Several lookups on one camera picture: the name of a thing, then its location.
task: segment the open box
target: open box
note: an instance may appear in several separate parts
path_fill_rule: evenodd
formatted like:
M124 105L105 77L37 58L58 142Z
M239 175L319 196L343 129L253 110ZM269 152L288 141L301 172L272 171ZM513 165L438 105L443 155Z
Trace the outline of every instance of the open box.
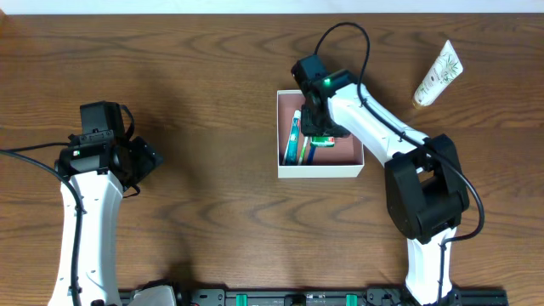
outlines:
M300 90L279 90L277 94L277 146L278 178L355 178L365 165L363 144L353 135L335 139L332 148L317 148L312 165L306 166L310 144L306 146L302 166L282 166L287 140L291 132L295 110L304 104ZM298 136L297 160L304 143L302 133Z

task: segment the white wall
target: white wall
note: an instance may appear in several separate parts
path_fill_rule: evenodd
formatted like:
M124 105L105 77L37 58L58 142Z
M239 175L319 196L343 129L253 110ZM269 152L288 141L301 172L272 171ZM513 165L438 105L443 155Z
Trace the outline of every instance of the white wall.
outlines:
M542 0L0 0L6 14L544 12Z

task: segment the green clip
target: green clip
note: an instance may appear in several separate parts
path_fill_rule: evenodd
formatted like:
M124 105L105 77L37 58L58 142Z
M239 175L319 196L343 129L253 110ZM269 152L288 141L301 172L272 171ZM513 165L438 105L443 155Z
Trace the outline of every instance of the green clip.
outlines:
M355 294L346 295L346 306L357 306L357 296Z
M236 294L236 306L247 306L247 295L245 294Z

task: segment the brown tabletop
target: brown tabletop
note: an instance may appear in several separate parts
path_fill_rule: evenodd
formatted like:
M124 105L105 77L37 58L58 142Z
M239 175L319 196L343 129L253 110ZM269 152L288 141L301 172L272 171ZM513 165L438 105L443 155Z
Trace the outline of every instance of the brown tabletop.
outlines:
M341 20L372 41L365 84L402 121L456 144L487 222L453 246L459 286L502 286L544 303L544 17L537 14L8 16L0 36L0 147L81 132L79 105L128 105L136 134L165 157L123 201L120 288L164 276L231 288L401 284L405 238L367 151L352 179L276 178L275 97L290 69ZM446 39L464 72L435 104L411 96ZM320 53L358 71L360 34ZM29 152L53 165L60 149ZM59 182L0 158L0 304L48 302L60 258ZM458 233L473 230L472 202Z

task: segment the white tube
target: white tube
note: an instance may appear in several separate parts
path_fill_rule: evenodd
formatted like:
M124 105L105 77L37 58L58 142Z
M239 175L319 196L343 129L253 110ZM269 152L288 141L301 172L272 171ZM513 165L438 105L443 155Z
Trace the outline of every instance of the white tube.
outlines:
M414 106L419 108L431 105L461 72L461 61L451 46L451 42L447 41L440 51L439 57L434 61L433 66L414 93Z

